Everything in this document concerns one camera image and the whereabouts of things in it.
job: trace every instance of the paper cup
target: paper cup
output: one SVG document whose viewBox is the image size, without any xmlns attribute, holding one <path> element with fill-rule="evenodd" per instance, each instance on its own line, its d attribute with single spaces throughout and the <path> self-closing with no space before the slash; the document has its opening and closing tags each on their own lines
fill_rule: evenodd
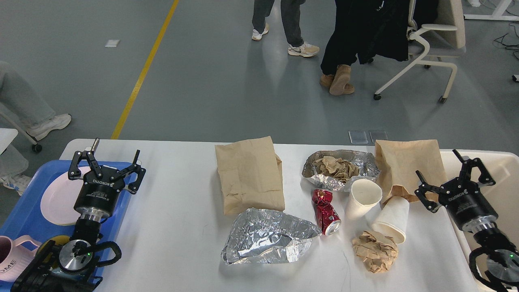
<svg viewBox="0 0 519 292">
<path fill-rule="evenodd" d="M 371 228 L 392 237 L 395 243 L 403 243 L 407 215 L 409 215 L 409 202 L 402 197 L 392 197 L 371 224 Z"/>
<path fill-rule="evenodd" d="M 351 220 L 364 216 L 382 199 L 382 189 L 368 179 L 359 179 L 351 184 L 350 199 L 346 204 L 346 217 Z"/>
</svg>

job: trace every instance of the white sneaker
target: white sneaker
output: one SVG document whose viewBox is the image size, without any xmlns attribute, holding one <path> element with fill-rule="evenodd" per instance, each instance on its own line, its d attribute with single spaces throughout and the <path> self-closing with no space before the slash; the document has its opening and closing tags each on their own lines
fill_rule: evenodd
<svg viewBox="0 0 519 292">
<path fill-rule="evenodd" d="M 265 23 L 265 29 L 263 30 L 262 33 L 259 33 L 256 29 L 252 30 L 252 39 L 255 41 L 259 41 L 259 40 L 261 40 L 262 36 L 267 33 L 268 33 L 268 23 Z"/>
<path fill-rule="evenodd" d="M 4 187 L 17 191 L 21 196 L 31 182 L 31 179 L 31 177 L 25 175 L 15 175 L 12 177 L 2 177 L 0 182 L 4 184 Z"/>
<path fill-rule="evenodd" d="M 36 141 L 45 138 L 52 130 L 61 130 L 68 126 L 72 117 L 69 114 L 57 115 L 49 120 L 41 122 L 39 125 L 27 128 L 27 134 L 33 136 Z"/>
<path fill-rule="evenodd" d="M 289 47 L 289 55 L 292 56 L 303 56 L 305 58 L 310 58 L 317 55 L 317 53 L 319 53 L 319 47 L 311 45 L 307 42 L 304 42 L 298 47 L 292 47 L 292 45 Z"/>
</svg>

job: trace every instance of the blue tray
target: blue tray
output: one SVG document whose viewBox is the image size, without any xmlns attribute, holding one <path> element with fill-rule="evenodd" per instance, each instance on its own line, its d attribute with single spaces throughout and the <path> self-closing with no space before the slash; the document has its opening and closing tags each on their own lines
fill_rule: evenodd
<svg viewBox="0 0 519 292">
<path fill-rule="evenodd" d="M 31 183 L 23 193 L 23 196 L 18 200 L 16 206 L 12 210 L 11 214 L 5 221 L 2 228 L 0 228 L 0 235 L 5 235 L 11 239 L 16 239 L 22 235 L 28 234 L 35 240 L 43 243 L 49 238 L 56 235 L 68 235 L 72 236 L 74 226 L 59 226 L 50 223 L 42 215 L 40 209 L 40 202 L 42 200 L 43 193 L 47 187 L 60 175 L 69 170 L 71 161 L 68 160 L 54 160 L 47 162 L 38 169 L 34 175 Z M 127 162 L 98 162 L 99 165 L 107 165 L 123 169 L 130 165 Z M 86 162 L 81 162 L 79 166 L 88 166 Z M 136 175 L 125 179 L 126 184 L 130 181 L 135 180 Z M 115 207 L 114 214 L 112 217 L 101 225 L 101 233 L 104 235 L 99 243 L 105 241 L 115 241 L 119 228 L 122 224 L 122 219 L 125 216 L 126 209 L 130 203 L 131 194 L 127 191 L 122 191 L 119 195 L 119 200 Z M 24 243 L 23 246 L 34 249 L 31 243 Z M 110 255 L 111 250 L 105 250 L 101 255 L 101 260 L 107 260 L 112 258 Z M 97 268 L 94 272 L 95 276 L 101 276 L 103 268 Z M 0 292 L 10 291 L 12 283 L 0 281 Z"/>
</svg>

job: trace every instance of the crumpled brown paper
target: crumpled brown paper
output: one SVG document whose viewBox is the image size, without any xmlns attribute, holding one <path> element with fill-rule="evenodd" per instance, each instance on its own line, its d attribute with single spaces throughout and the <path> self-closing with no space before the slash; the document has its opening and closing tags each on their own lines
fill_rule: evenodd
<svg viewBox="0 0 519 292">
<path fill-rule="evenodd" d="M 389 271 L 398 257 L 398 248 L 393 238 L 376 231 L 364 231 L 359 238 L 354 238 L 353 250 L 372 273 Z"/>
<path fill-rule="evenodd" d="M 417 170 L 420 170 L 429 184 L 441 185 L 447 181 L 440 147 L 436 140 L 377 140 L 375 162 L 380 169 L 377 183 L 382 188 L 381 202 L 384 204 L 392 196 L 403 197 L 410 203 L 419 200 L 414 194 L 420 184 Z M 426 197 L 438 201 L 437 194 L 427 192 Z"/>
<path fill-rule="evenodd" d="M 285 210 L 281 160 L 269 137 L 216 145 L 224 214 L 248 208 Z"/>
<path fill-rule="evenodd" d="M 318 167 L 319 172 L 328 177 L 333 177 L 340 182 L 347 182 L 352 176 L 359 175 L 359 167 L 342 158 L 324 156 L 314 161 L 312 164 Z"/>
</svg>

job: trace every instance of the jeans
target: jeans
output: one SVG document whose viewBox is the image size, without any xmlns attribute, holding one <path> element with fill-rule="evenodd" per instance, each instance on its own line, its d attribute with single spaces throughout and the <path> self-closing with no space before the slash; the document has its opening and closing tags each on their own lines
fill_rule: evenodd
<svg viewBox="0 0 519 292">
<path fill-rule="evenodd" d="M 12 111 L 25 127 L 34 126 L 56 115 L 13 67 L 0 61 L 0 102 Z M 29 162 L 9 145 L 0 155 L 0 177 L 24 172 Z"/>
<path fill-rule="evenodd" d="M 285 30 L 286 41 L 293 47 L 303 44 L 299 18 L 301 10 L 299 6 L 306 0 L 281 0 L 281 20 Z M 265 18 L 270 15 L 274 0 L 254 0 L 254 15 L 252 25 L 259 33 L 265 30 Z"/>
<path fill-rule="evenodd" d="M 9 63 L 1 61 L 0 103 L 18 116 L 25 127 L 34 126 L 56 115 Z"/>
</svg>

